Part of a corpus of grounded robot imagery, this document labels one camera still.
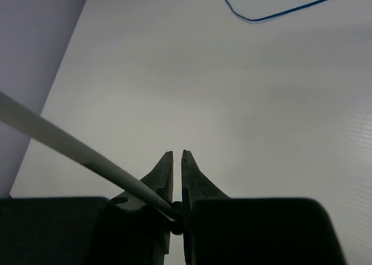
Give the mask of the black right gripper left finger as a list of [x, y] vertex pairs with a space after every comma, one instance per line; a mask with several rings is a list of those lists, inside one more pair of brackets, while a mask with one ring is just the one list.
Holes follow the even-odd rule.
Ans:
[[[173, 152], [166, 152], [140, 181], [171, 204], [173, 201]], [[124, 223], [125, 250], [135, 255], [166, 255], [170, 243], [170, 219], [127, 191], [110, 200], [130, 219]]]

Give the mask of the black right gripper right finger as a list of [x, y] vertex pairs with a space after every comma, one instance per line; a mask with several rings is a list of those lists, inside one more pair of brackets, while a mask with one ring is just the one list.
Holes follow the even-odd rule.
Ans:
[[230, 199], [199, 169], [191, 151], [183, 150], [181, 158], [183, 241], [186, 264], [195, 264], [192, 260], [194, 242], [192, 241], [192, 206], [198, 200]]

